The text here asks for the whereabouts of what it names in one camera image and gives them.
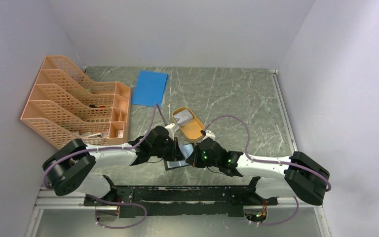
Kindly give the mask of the black leather card holder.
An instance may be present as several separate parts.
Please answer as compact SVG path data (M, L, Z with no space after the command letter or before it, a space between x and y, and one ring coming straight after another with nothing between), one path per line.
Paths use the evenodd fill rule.
M186 159L188 159L189 156L193 153L195 145L193 143L188 143L184 145L181 143L178 143L178 145L179 145L179 150L176 156L177 160L164 161L164 168L166 171L189 166L189 164L186 162Z

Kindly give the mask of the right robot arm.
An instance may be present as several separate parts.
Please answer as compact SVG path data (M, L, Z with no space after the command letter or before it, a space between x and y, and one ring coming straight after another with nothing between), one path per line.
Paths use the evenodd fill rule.
M287 157L259 157L227 151L211 138L197 143L186 163L196 168L216 167L229 177L258 178L247 190L247 200L259 204L269 198L297 197L320 206L329 187L330 173L303 152Z

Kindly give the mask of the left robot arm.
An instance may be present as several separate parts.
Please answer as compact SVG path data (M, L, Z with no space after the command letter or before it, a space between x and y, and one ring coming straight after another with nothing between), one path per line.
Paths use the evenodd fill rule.
M107 176L96 175L95 169L139 165L151 157L164 161L183 160L178 140L171 137L170 132L169 127L156 126L144 136L113 146L90 145L82 139L73 139L43 163L43 182L50 183L57 196L77 191L111 205L117 198L114 184Z

